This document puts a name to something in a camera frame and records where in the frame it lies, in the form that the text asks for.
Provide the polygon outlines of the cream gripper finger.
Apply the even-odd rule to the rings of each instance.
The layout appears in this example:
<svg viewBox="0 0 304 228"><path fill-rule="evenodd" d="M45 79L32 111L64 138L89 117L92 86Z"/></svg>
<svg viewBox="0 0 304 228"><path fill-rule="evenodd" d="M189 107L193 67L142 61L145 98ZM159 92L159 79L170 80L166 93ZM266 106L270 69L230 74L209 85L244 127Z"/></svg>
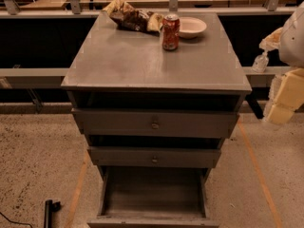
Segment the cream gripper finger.
<svg viewBox="0 0 304 228"><path fill-rule="evenodd" d="M266 104L264 109L264 119L272 124L285 124L295 113L277 104Z"/></svg>
<svg viewBox="0 0 304 228"><path fill-rule="evenodd" d="M304 104L303 68L291 70L283 75L275 103L290 110L297 110Z"/></svg>

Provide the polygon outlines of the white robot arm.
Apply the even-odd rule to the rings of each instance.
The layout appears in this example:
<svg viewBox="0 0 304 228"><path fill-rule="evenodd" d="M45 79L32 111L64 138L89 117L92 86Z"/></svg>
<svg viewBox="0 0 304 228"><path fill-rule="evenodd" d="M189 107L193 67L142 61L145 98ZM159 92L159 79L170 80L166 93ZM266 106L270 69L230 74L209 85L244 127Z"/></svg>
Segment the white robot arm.
<svg viewBox="0 0 304 228"><path fill-rule="evenodd" d="M285 124L304 104L304 2L259 47L267 51L277 49L280 61L292 68L273 79L270 100L264 110L265 122Z"/></svg>

